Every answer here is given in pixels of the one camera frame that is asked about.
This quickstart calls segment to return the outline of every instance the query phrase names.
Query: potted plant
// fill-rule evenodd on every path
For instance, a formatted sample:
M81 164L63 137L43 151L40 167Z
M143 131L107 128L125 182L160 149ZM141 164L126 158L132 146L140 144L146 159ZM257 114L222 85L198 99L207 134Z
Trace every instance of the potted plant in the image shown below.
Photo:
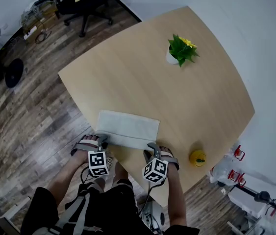
M166 53L167 62L170 64L179 64L180 67L186 59L194 63L192 57L199 56L196 53L197 46L187 39L178 37L178 35L173 34L173 38L173 40L168 40L170 45Z

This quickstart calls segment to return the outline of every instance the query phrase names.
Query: yellow flower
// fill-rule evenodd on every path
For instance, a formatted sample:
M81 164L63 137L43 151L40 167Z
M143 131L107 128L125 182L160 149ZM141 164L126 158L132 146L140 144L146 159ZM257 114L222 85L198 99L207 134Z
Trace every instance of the yellow flower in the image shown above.
M192 47L197 47L196 45L192 44L191 41L187 40L187 39L184 39L182 37L179 37L187 46L190 46L191 48Z

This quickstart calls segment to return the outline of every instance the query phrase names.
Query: black sleeve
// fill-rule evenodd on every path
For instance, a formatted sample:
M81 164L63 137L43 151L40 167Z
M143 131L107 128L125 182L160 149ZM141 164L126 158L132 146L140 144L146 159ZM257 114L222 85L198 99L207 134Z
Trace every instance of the black sleeve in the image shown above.
M164 235L181 235L181 234L198 235L199 231L200 230L197 228L191 228L191 227L182 226L182 225L173 225L164 232Z
M22 222L21 235L32 235L41 227L52 227L58 221L58 211L54 196L45 188L38 187L28 212Z

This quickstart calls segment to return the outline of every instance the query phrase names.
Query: white flower pot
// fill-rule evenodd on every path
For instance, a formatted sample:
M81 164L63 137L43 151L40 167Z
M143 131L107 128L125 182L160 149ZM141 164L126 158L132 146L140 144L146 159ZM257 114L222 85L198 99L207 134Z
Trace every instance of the white flower pot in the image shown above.
M168 50L167 50L167 53L166 53L166 60L167 60L167 62L169 62L169 63L172 64L172 65L178 64L178 60L175 59L175 58L169 53L169 46L168 46Z

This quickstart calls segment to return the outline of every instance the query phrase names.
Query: wooden floor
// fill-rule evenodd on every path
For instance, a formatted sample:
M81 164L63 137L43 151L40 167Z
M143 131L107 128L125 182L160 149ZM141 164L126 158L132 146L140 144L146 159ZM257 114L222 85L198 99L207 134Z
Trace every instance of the wooden floor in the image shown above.
M90 48L137 23L113 0L108 12L114 24L109 26L106 20L90 18L85 38L78 37L81 19L68 27L59 21L41 44L26 45L18 38L2 52L5 66L19 57L25 70L13 89L0 82L0 214L25 197L32 197L37 187L46 187L69 159L75 142L93 133L57 73ZM81 169L74 176L59 213L63 212L64 203L75 197ZM137 198L145 195L135 181L133 184ZM185 198L188 225L200 228L200 234L230 234L226 222L244 214L206 178ZM18 227L28 205L12 219Z

